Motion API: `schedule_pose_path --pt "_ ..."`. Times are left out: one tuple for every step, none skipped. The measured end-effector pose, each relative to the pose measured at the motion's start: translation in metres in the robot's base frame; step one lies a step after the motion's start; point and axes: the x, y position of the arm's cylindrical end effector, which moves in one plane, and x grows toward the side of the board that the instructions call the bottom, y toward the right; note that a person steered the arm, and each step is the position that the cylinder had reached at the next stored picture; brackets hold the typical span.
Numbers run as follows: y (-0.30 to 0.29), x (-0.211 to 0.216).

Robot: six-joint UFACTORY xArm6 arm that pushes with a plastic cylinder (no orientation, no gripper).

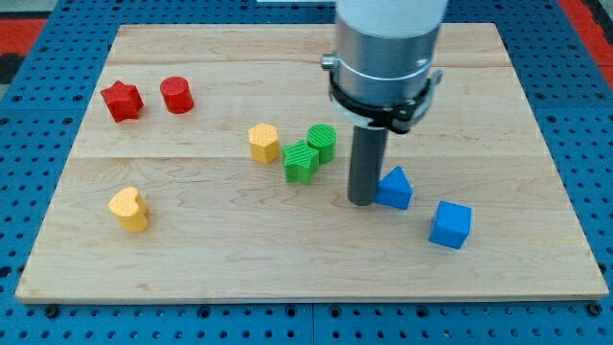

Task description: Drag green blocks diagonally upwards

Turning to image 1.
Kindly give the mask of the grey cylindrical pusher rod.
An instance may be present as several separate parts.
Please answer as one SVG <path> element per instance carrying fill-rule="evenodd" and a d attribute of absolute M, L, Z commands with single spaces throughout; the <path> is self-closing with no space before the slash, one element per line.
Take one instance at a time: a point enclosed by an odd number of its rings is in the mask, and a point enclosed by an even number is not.
<path fill-rule="evenodd" d="M 357 206 L 375 201 L 387 143 L 387 131 L 355 126 L 348 179 L 348 199 Z"/>

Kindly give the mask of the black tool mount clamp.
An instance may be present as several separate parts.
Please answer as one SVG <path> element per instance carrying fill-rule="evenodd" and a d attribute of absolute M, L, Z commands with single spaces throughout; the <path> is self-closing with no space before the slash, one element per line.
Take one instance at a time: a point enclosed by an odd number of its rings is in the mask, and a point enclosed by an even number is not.
<path fill-rule="evenodd" d="M 419 123 L 429 110 L 435 91 L 443 78 L 443 70 L 436 70 L 420 93 L 398 105 L 370 105 L 356 101 L 341 90 L 335 72 L 329 72 L 329 99 L 335 110 L 354 126 L 369 130 L 387 129 L 406 134 Z"/>

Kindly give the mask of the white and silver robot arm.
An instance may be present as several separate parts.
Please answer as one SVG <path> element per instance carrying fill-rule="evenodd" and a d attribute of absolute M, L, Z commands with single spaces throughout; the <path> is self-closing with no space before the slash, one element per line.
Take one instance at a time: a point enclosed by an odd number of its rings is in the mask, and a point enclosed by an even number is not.
<path fill-rule="evenodd" d="M 427 113 L 443 73 L 431 69 L 447 0 L 337 0 L 329 98 L 353 126 L 348 198 L 375 201 L 387 136 Z"/>

